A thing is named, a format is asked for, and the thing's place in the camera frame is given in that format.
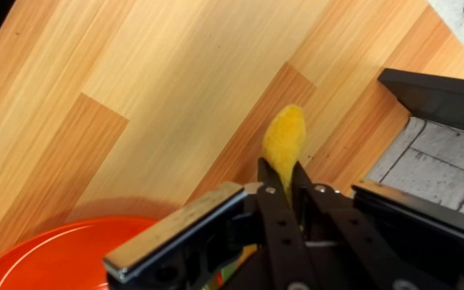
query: yellow object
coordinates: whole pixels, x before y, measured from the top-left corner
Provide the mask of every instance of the yellow object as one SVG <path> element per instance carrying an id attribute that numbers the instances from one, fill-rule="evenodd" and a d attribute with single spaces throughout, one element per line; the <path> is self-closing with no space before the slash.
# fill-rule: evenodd
<path id="1" fill-rule="evenodd" d="M 291 198 L 291 180 L 294 166 L 307 140 L 307 121 L 304 110 L 297 105 L 286 106 L 270 124 L 262 155 L 278 171 L 286 197 Z"/>

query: orange plastic lid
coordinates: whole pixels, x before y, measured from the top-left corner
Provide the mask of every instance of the orange plastic lid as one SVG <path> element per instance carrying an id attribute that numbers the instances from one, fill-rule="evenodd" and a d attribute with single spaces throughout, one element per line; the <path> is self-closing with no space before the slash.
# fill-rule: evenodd
<path id="1" fill-rule="evenodd" d="M 105 218 L 46 232 L 0 258 L 0 290 L 107 290 L 104 256 L 152 224 Z"/>

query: yellow sponge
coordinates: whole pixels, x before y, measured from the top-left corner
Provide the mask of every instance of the yellow sponge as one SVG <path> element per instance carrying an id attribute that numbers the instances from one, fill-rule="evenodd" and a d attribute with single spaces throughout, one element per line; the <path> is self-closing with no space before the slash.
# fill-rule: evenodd
<path id="1" fill-rule="evenodd" d="M 262 155 L 281 176 L 288 200 L 291 198 L 291 180 L 294 166 L 307 140 L 307 121 L 304 110 L 297 105 L 286 106 L 270 124 Z"/>

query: wood grain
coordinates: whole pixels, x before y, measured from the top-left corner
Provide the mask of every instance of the wood grain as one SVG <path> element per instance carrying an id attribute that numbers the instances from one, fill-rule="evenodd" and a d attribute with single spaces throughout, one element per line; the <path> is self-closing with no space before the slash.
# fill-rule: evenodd
<path id="1" fill-rule="evenodd" d="M 0 253 L 65 218 L 162 218 L 252 179 L 286 103 L 307 111 L 308 171 L 349 190 L 408 121 L 384 66 L 464 77 L 464 48 L 426 0 L 18 0 L 0 31 Z M 73 121 L 81 100 L 105 121 Z M 44 174 L 57 151 L 73 171 Z"/>

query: orange bowl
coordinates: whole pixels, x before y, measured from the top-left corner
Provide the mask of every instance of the orange bowl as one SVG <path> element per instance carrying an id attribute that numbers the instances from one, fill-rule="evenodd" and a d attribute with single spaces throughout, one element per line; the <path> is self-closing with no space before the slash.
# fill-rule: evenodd
<path id="1" fill-rule="evenodd" d="M 101 218 L 35 237 L 0 258 L 0 290 L 107 290 L 104 256 L 152 224 Z"/>

